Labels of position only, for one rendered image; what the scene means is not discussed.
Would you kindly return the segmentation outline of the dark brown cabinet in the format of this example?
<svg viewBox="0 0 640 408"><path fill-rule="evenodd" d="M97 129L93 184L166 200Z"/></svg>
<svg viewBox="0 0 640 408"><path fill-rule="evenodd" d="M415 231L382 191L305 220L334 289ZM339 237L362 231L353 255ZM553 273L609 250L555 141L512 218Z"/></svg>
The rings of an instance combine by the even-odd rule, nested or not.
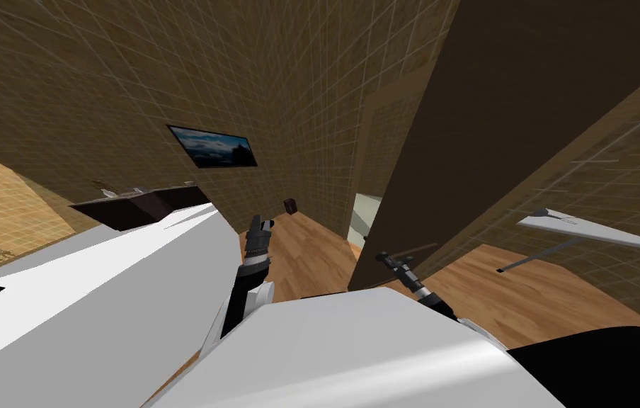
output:
<svg viewBox="0 0 640 408"><path fill-rule="evenodd" d="M164 220L169 214L186 208L205 205L210 199L193 182L182 186L146 190L135 188L131 193L114 194L69 207L113 230L126 231Z"/></svg>

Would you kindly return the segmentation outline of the framed landscape picture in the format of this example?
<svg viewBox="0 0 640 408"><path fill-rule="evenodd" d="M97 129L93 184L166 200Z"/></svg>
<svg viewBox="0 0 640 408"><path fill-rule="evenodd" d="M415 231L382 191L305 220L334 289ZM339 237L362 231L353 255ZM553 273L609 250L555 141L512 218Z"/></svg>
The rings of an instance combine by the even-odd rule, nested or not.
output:
<svg viewBox="0 0 640 408"><path fill-rule="evenodd" d="M167 128L199 169L258 166L245 137L175 125Z"/></svg>

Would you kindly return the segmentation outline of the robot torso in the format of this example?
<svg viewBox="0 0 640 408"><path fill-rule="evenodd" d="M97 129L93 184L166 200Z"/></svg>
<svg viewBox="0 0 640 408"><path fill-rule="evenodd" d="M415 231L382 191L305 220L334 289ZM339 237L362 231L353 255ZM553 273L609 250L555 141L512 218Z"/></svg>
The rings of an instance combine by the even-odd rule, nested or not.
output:
<svg viewBox="0 0 640 408"><path fill-rule="evenodd" d="M506 351L390 288L262 305L150 408L564 408Z"/></svg>

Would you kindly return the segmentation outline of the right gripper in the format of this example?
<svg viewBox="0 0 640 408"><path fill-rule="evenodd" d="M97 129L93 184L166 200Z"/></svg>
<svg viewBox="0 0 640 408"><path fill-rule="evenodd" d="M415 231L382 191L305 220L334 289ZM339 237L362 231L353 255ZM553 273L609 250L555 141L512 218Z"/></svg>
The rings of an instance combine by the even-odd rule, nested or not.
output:
<svg viewBox="0 0 640 408"><path fill-rule="evenodd" d="M419 279L408 266L408 264L414 260L413 256L407 256L399 261L393 259L387 252L383 251L376 255L375 259L390 269L395 278L406 288L419 288Z"/></svg>

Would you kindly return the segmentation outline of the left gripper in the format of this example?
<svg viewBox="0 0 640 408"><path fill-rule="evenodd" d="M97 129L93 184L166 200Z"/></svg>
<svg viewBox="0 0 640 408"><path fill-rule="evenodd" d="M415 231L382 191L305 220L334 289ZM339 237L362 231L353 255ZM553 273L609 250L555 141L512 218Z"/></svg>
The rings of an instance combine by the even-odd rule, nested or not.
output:
<svg viewBox="0 0 640 408"><path fill-rule="evenodd" d="M254 215L246 233L245 258L268 254L273 220L262 221L261 215Z"/></svg>

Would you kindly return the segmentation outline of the dark brown door leaf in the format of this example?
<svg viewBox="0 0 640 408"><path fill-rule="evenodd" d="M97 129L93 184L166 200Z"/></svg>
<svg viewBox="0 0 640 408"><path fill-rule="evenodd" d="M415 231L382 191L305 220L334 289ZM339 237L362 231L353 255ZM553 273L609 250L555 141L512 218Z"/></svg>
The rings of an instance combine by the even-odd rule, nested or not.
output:
<svg viewBox="0 0 640 408"><path fill-rule="evenodd" d="M349 290L420 275L640 114L640 0L460 0Z"/></svg>

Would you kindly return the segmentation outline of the white wall shelf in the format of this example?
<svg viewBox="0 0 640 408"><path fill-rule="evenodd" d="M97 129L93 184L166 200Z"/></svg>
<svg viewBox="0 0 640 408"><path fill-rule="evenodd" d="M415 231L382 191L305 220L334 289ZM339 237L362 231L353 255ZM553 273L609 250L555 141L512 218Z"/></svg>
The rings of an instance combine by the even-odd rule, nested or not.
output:
<svg viewBox="0 0 640 408"><path fill-rule="evenodd" d="M606 227L584 220L584 218L574 217L548 208L542 208L532 213L519 221L517 225L583 239L591 239L627 247L638 247L640 249L639 235Z"/></svg>

